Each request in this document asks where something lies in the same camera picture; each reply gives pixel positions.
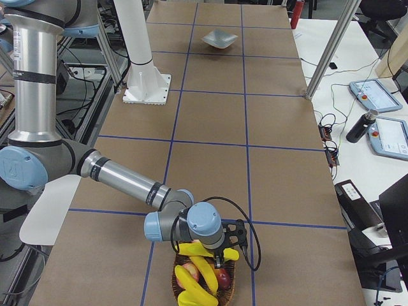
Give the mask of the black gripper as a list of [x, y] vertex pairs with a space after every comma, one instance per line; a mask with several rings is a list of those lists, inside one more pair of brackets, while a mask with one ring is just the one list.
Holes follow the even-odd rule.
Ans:
[[214, 267], [215, 268], [220, 268], [221, 263], [224, 263], [224, 250], [225, 246], [221, 245], [216, 249], [212, 249], [211, 253], [214, 255]]

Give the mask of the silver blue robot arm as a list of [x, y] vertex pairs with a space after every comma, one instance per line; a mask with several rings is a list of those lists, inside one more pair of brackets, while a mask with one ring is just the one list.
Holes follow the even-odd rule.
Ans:
[[215, 207], [195, 203], [189, 191], [175, 191], [134, 172], [98, 150], [62, 138], [55, 129], [57, 37], [95, 37], [99, 31], [96, 1], [5, 1], [4, 16], [13, 26], [15, 129], [1, 150], [1, 178], [30, 190], [67, 174], [89, 177], [154, 207], [145, 218], [151, 241], [199, 240], [224, 264], [229, 246]]

